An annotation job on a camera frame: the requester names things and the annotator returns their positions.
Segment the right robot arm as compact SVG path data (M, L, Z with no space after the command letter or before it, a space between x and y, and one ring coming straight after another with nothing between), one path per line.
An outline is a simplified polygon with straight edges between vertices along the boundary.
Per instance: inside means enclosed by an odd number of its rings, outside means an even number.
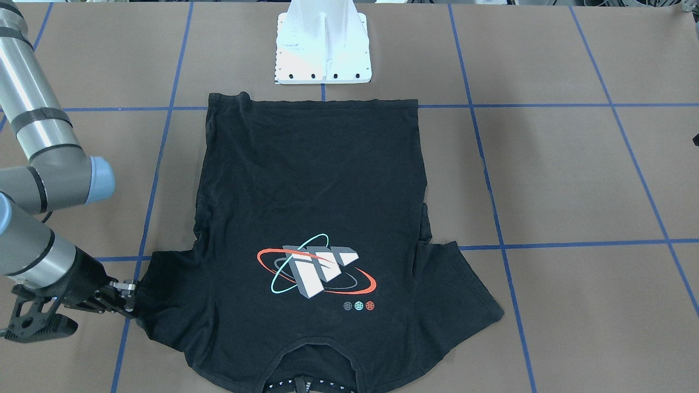
M115 176L105 159L83 150L12 1L2 2L2 111L28 161L2 169L2 276L70 308L132 318L137 283L110 278L38 219L110 198Z

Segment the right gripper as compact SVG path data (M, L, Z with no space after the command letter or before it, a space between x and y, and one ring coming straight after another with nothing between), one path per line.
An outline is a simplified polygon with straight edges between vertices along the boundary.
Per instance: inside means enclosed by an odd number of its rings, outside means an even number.
M67 308L92 313L110 313L127 319L137 316L133 310L117 304L117 294L135 295L137 279L126 279L123 283L108 276L103 264L82 249L76 250L72 268L59 281L60 292L56 299Z

